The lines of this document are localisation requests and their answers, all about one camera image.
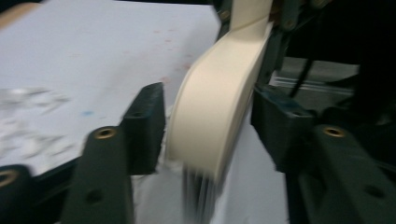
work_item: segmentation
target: black cable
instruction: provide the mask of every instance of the black cable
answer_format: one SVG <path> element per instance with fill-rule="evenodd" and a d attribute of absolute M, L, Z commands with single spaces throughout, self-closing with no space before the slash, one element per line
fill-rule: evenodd
<path fill-rule="evenodd" d="M 312 41 L 311 45 L 309 46 L 309 51 L 308 51 L 308 59 L 305 62 L 304 69 L 301 72 L 297 83 L 294 85 L 293 89 L 291 90 L 289 97 L 294 97 L 298 90 L 301 88 L 303 85 L 304 81 L 306 80 L 306 77 L 308 76 L 309 70 L 311 70 L 312 63 L 314 62 L 314 59 L 316 57 L 317 49 L 318 49 L 318 42 L 319 42 L 319 35 L 320 35 L 320 27 L 322 24 L 322 18 L 323 18 L 323 10 L 321 10 L 318 13 L 317 21 L 315 23 L 315 29 L 314 29 L 314 34 L 312 36 Z"/>

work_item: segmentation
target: roller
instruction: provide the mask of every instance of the roller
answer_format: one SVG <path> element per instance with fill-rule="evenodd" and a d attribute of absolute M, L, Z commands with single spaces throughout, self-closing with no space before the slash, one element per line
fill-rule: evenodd
<path fill-rule="evenodd" d="M 272 0 L 233 0 L 230 31 L 191 67 L 177 94 L 166 156 L 183 163 L 186 223 L 208 223 L 257 79 Z"/>

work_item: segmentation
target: white table surface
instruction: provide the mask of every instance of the white table surface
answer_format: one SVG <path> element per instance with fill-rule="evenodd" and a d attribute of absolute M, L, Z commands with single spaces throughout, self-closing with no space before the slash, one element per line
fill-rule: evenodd
<path fill-rule="evenodd" d="M 12 145 L 0 153 L 0 165 L 26 164 L 38 175 L 75 158 L 84 137 L 117 125 L 148 84 L 162 81 L 166 106 L 172 105 L 187 70 L 214 43 L 218 29 L 209 6 L 46 2 L 0 31 L 0 128 L 10 120 L 18 124 L 11 138 L 0 134 L 0 145 Z M 33 87 L 47 92 L 22 94 Z M 51 111 L 40 104 L 55 97 L 62 100 Z M 29 156 L 32 136 L 61 136 L 51 147 L 67 147 L 59 153 L 40 148 Z M 162 164 L 158 171 L 136 182 L 136 221 L 183 223 L 180 174 Z M 248 117 L 227 182 L 212 223 L 287 222 L 283 176 L 274 171 Z"/>

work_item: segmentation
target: blue mark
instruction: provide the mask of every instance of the blue mark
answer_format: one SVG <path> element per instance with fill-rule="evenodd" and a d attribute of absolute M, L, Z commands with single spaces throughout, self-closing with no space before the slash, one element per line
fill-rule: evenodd
<path fill-rule="evenodd" d="M 93 111 L 91 111 L 91 110 L 83 111 L 81 113 L 81 116 L 83 116 L 83 117 L 89 117 L 91 115 L 93 115 Z"/>

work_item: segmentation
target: metal bolt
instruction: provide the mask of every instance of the metal bolt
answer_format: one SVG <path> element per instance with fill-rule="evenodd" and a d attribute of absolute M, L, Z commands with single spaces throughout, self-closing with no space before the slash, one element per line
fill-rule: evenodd
<path fill-rule="evenodd" d="M 5 170 L 0 172 L 0 188 L 7 186 L 8 184 L 14 182 L 17 179 L 19 172 L 16 170 Z"/>
<path fill-rule="evenodd" d="M 326 127 L 323 129 L 323 132 L 332 137 L 345 137 L 345 133 L 337 128 Z"/>
<path fill-rule="evenodd" d="M 225 11 L 221 11 L 219 13 L 219 16 L 222 21 L 227 21 L 228 19 L 230 19 L 231 13 L 229 10 L 225 10 Z"/>
<path fill-rule="evenodd" d="M 96 131 L 95 138 L 97 139 L 105 139 L 116 135 L 115 129 L 101 129 Z"/>

